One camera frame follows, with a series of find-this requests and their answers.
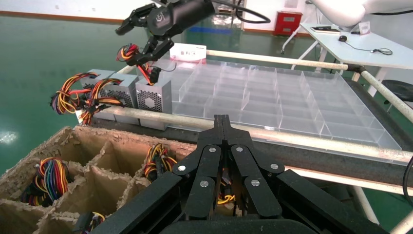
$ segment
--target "computer mouse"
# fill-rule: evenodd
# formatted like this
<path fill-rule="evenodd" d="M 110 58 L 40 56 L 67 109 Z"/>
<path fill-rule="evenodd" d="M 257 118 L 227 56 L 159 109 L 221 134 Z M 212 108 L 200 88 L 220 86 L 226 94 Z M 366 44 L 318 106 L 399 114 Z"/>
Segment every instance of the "computer mouse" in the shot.
<path fill-rule="evenodd" d="M 339 41 L 342 41 L 342 42 L 346 42 L 347 41 L 347 37 L 346 36 L 340 36 L 339 38 L 338 38 L 338 40 Z"/>

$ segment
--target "floor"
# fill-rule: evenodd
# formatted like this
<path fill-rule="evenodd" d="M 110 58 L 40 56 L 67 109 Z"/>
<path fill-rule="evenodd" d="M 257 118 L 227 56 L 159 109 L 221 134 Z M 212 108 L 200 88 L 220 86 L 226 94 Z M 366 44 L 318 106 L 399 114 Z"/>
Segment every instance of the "floor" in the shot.
<path fill-rule="evenodd" d="M 142 45 L 148 39 L 148 33 L 141 28 L 117 36 L 114 33 L 116 25 L 111 24 L 0 16 L 0 27 L 0 174 L 60 128 L 76 125 L 73 115 L 58 116 L 49 106 L 50 96 L 67 78 L 93 68 L 119 70 L 125 64 L 115 61 L 118 48 L 129 42 Z M 311 38 L 294 39 L 281 55 L 285 37 L 245 33 L 239 27 L 237 22 L 231 25 L 229 17 L 215 16 L 173 40 L 206 45 L 211 50 L 287 58 L 298 58 L 313 43 Z M 203 29 L 213 30 L 205 33 Z M 316 49 L 305 59 L 315 60 L 318 55 L 319 49 Z M 209 59 L 241 62 L 238 59 Z M 334 58 L 328 55 L 326 60 L 333 62 Z M 290 67 L 267 62 L 249 63 Z M 300 66 L 296 69 L 311 70 Z M 351 75 L 344 73 L 345 78 Z M 383 97 L 375 98 L 387 109 Z M 397 110 L 390 112 L 413 133 L 413 125 Z M 400 195 L 374 190 L 365 192 L 382 227 L 388 231 L 411 210 Z"/>

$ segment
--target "clear plastic tray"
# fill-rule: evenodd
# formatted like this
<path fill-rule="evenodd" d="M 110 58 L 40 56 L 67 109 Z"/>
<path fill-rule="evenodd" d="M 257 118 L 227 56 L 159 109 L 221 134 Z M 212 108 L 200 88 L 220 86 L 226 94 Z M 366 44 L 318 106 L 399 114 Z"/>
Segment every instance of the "clear plastic tray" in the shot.
<path fill-rule="evenodd" d="M 176 115 L 228 114 L 241 125 L 401 149 L 338 73 L 206 60 L 178 62 L 162 77 L 172 81 Z"/>

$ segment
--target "black cable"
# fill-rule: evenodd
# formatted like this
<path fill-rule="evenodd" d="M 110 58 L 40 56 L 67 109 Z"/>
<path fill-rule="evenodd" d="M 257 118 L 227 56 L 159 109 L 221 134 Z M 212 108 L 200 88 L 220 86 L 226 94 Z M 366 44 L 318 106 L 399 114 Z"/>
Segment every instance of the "black cable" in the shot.
<path fill-rule="evenodd" d="M 157 68 L 161 69 L 161 70 L 164 71 L 164 72 L 173 72 L 173 71 L 175 71 L 175 69 L 176 69 L 176 63 L 175 63 L 175 67 L 174 67 L 172 70 L 165 70 L 165 69 L 162 69 L 162 68 L 160 68 L 160 67 L 157 67 Z"/>
<path fill-rule="evenodd" d="M 347 43 L 346 41 L 345 41 L 344 43 L 346 43 L 347 45 L 351 46 L 351 48 L 353 48 L 353 49 L 355 49 L 355 50 L 369 51 L 369 52 L 371 52 L 371 53 L 380 52 L 380 53 L 382 53 L 382 54 L 384 54 L 384 55 L 392 55 L 392 54 L 393 54 L 393 51 L 391 51 L 390 49 L 387 49 L 387 48 L 366 50 L 366 49 L 355 48 L 354 46 L 350 45 L 350 44 Z"/>
<path fill-rule="evenodd" d="M 406 170 L 404 171 L 403 174 L 403 195 L 404 198 L 407 200 L 407 202 L 413 207 L 413 201 L 412 199 L 409 197 L 409 194 L 407 192 L 407 179 L 409 178 L 409 174 L 410 174 L 410 169 L 413 166 L 413 157 L 410 158 L 409 163 L 407 164 Z"/>
<path fill-rule="evenodd" d="M 391 13 L 372 13 L 372 15 L 375 16 L 397 16 L 397 15 L 403 15 L 407 13 L 412 13 L 413 10 L 408 10 L 408 11 L 400 11 L 400 12 L 391 12 Z"/>
<path fill-rule="evenodd" d="M 241 3 L 241 0 L 238 0 L 238 4 L 237 4 L 237 5 L 232 4 L 232 3 L 229 3 L 229 2 L 221 1 L 221 0 L 211 0 L 211 1 L 212 1 L 212 2 L 216 2 L 216 3 L 219 3 L 219 4 L 222 4 L 222 5 L 230 6 L 230 7 L 232 7 L 232 8 L 235 8 L 235 15 L 236 15 L 237 18 L 238 18 L 239 20 L 241 20 L 242 22 L 246 22 L 246 23 L 270 23 L 270 22 L 271 22 L 271 20 L 270 20 L 269 18 L 261 15 L 260 13 L 257 13 L 257 12 L 255 12 L 255 11 L 253 11 L 253 10 L 249 10 L 249 9 L 246 9 L 246 8 L 244 8 L 244 7 L 239 6 L 240 3 Z M 257 16 L 257 17 L 259 17 L 259 18 L 261 18 L 261 19 L 263 19 L 263 20 L 261 20 L 261 21 L 246 20 L 246 19 L 242 18 L 242 17 L 237 13 L 238 10 L 248 12 L 248 13 L 250 13 L 250 14 L 252 14 L 252 15 L 255 15 L 255 16 Z"/>

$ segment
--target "table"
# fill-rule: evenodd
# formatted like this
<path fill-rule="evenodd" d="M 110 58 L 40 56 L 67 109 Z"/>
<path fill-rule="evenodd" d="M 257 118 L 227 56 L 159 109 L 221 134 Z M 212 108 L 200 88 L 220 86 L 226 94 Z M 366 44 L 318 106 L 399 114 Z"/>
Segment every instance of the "table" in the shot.
<path fill-rule="evenodd" d="M 303 59 L 317 44 L 320 44 L 322 46 L 319 59 L 320 61 L 325 60 L 325 56 L 328 51 L 341 63 L 380 67 L 380 70 L 376 75 L 376 79 L 380 82 L 383 81 L 390 68 L 413 70 L 413 50 L 377 34 L 369 33 L 367 35 L 360 36 L 350 34 L 349 32 L 341 32 L 340 34 L 317 33 L 313 31 L 311 27 L 322 25 L 314 23 L 301 23 L 300 25 L 316 41 L 304 52 L 304 54 L 300 56 L 299 59 Z M 338 29 L 338 26 L 332 25 L 332 28 Z M 355 48 L 368 50 L 388 48 L 393 51 L 393 54 L 391 56 L 387 56 L 378 52 L 371 53 L 368 51 L 353 49 L 348 44 L 338 40 L 340 35 L 345 35 L 347 37 L 347 43 Z M 373 86 L 370 86 L 368 92 L 374 96 L 376 89 Z"/>

